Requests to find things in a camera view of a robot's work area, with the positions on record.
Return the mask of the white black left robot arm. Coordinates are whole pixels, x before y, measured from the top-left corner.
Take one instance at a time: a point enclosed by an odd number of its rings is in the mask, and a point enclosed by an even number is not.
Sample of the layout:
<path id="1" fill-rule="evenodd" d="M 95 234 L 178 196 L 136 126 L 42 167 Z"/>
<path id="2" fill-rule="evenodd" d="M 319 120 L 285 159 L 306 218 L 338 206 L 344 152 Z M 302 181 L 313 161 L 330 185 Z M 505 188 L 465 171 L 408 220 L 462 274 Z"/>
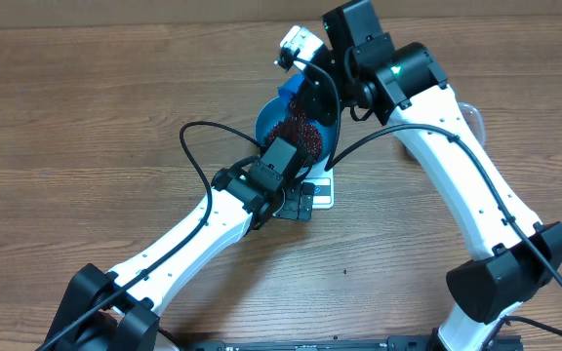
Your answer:
<path id="1" fill-rule="evenodd" d="M 203 181 L 205 195 L 141 253 L 103 272 L 87 264 L 69 282 L 44 350 L 174 350 L 159 328 L 177 293 L 217 254 L 308 195 L 313 159 L 279 137 Z"/>

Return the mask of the red beans in bowl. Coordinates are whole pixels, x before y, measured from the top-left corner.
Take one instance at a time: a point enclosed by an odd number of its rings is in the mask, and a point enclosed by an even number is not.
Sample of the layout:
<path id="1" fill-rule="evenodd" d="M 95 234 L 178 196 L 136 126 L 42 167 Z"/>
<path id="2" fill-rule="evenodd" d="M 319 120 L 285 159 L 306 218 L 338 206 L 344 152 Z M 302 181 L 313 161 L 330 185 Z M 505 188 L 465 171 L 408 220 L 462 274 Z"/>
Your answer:
<path id="1" fill-rule="evenodd" d="M 292 96 L 287 105 L 285 117 L 265 135 L 264 144 L 270 146 L 278 137 L 284 138 L 297 149 L 307 152 L 315 161 L 318 161 L 323 149 L 323 137 L 310 122 L 304 110 L 299 107 L 297 98 Z"/>

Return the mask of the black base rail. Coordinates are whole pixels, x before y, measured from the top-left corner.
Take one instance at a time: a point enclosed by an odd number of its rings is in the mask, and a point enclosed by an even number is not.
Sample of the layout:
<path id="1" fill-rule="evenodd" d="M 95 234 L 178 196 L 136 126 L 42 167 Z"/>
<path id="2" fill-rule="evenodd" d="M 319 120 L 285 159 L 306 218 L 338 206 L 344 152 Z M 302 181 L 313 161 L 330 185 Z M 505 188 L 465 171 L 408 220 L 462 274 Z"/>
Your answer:
<path id="1" fill-rule="evenodd" d="M 183 344 L 186 351 L 426 351 L 437 350 L 431 337 L 390 336 L 387 339 L 233 343 L 207 340 Z"/>

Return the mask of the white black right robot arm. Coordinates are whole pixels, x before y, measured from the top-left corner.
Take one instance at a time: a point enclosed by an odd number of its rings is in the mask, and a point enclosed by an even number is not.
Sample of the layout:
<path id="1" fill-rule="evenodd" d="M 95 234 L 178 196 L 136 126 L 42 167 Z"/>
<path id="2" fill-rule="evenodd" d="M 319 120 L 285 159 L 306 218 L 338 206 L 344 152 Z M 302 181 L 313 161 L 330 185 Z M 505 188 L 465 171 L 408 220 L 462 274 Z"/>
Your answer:
<path id="1" fill-rule="evenodd" d="M 324 126 L 337 125 L 344 108 L 375 116 L 421 164 L 469 254 L 446 276 L 455 305 L 430 348 L 495 349 L 509 315 L 562 263 L 562 224 L 543 223 L 505 182 L 425 45 L 396 47 L 368 1 L 335 8 L 323 25 L 324 38 L 294 26 L 280 43 L 280 65 L 313 79 L 300 90 L 306 113 Z"/>

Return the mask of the blue metal bowl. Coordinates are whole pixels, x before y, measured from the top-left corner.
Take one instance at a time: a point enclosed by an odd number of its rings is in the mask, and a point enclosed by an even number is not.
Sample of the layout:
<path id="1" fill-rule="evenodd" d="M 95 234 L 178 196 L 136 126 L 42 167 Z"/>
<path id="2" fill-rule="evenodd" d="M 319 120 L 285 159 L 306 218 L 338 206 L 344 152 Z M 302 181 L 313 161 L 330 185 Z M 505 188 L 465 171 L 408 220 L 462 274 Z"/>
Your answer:
<path id="1" fill-rule="evenodd" d="M 255 124 L 255 139 L 260 144 L 271 143 L 273 131 L 277 130 L 277 125 L 285 122 L 289 116 L 289 104 L 288 96 L 275 97 L 262 108 Z M 336 128 L 323 127 L 314 120 L 308 120 L 307 123 L 310 125 L 309 130 L 317 131 L 320 137 L 313 137 L 312 142 L 305 147 L 317 145 L 316 150 L 320 150 L 320 152 L 306 179 L 312 181 L 326 178 L 325 183 L 333 184 L 334 171 L 324 171 L 324 169 L 331 156 Z"/>

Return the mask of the white kitchen scale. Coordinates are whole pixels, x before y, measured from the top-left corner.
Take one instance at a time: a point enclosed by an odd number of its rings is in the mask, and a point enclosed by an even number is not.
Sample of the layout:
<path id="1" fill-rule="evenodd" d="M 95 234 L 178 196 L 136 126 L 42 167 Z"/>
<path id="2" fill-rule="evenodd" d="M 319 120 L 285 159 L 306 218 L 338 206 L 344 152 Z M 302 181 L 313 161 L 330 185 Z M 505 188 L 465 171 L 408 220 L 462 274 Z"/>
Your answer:
<path id="1" fill-rule="evenodd" d="M 314 184 L 314 210 L 330 210 L 335 204 L 334 170 L 325 170 L 330 158 L 331 156 L 327 156 L 315 164 L 305 179 L 306 182 Z"/>

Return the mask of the clear plastic container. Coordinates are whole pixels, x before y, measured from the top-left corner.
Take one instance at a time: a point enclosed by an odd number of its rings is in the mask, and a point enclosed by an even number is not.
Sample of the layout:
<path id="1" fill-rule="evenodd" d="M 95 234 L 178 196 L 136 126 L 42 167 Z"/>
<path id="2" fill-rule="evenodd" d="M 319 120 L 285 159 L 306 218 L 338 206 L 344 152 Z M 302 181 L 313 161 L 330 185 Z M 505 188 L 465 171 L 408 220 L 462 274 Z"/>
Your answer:
<path id="1" fill-rule="evenodd" d="M 477 143 L 485 146 L 485 125 L 479 110 L 467 103 L 448 100 L 440 103 L 423 103 L 406 110 L 399 124 L 432 125 L 454 135 L 468 133 L 475 137 Z"/>

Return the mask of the blue plastic measuring scoop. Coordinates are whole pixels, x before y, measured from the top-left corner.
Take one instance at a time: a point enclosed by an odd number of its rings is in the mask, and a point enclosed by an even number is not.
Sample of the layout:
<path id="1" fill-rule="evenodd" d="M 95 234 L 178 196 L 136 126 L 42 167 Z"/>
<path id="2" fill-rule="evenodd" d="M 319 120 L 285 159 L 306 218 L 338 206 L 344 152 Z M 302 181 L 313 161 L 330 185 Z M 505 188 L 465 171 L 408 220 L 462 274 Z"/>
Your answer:
<path id="1" fill-rule="evenodd" d="M 302 74 L 295 74 L 277 89 L 278 97 L 285 107 L 289 105 L 291 99 L 297 94 L 303 81 L 304 77 Z"/>

